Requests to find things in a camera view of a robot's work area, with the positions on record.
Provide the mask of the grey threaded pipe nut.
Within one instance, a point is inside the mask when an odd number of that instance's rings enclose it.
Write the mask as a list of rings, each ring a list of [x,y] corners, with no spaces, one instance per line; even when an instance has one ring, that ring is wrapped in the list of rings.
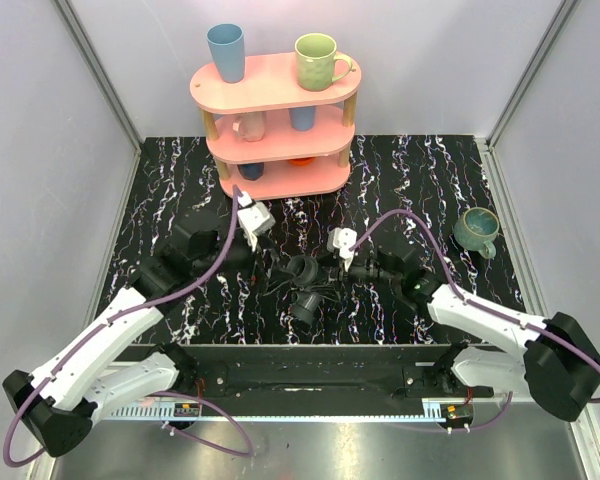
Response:
[[[319,275],[319,264],[313,257],[299,255],[293,257],[286,271],[291,275],[292,283],[300,288],[311,285]]]

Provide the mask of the grey pipe tee fitting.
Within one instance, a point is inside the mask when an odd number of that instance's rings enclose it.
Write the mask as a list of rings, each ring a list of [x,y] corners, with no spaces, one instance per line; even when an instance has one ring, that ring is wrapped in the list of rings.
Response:
[[[316,311],[322,303],[323,296],[312,291],[301,291],[296,294],[290,307],[290,313],[295,320],[311,326],[315,322]]]

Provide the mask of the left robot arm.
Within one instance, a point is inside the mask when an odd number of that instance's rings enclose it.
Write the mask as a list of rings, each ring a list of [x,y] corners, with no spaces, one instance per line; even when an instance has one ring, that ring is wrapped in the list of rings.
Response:
[[[196,362],[176,344],[160,345],[144,361],[114,374],[105,369],[132,341],[159,323],[170,306],[203,286],[229,254],[238,229],[255,250],[261,235],[275,220],[255,202],[233,206],[227,238],[208,269],[189,285],[173,281],[162,296],[147,297],[137,287],[118,292],[111,304],[55,357],[31,373],[15,370],[2,383],[15,417],[3,444],[3,460],[11,466],[11,442],[24,424],[42,452],[61,457],[78,446],[110,413],[146,396],[188,399],[202,390]]]

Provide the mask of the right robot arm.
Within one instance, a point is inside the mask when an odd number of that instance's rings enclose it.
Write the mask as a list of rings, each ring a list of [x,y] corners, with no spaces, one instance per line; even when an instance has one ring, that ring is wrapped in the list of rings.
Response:
[[[338,253],[301,262],[300,287],[326,296],[347,280],[379,283],[414,314],[462,330],[493,345],[451,348],[434,371],[446,396],[467,387],[490,387],[530,396],[547,413],[567,422],[600,401],[600,354],[578,321],[523,313],[482,299],[412,261],[376,250],[364,259]]]

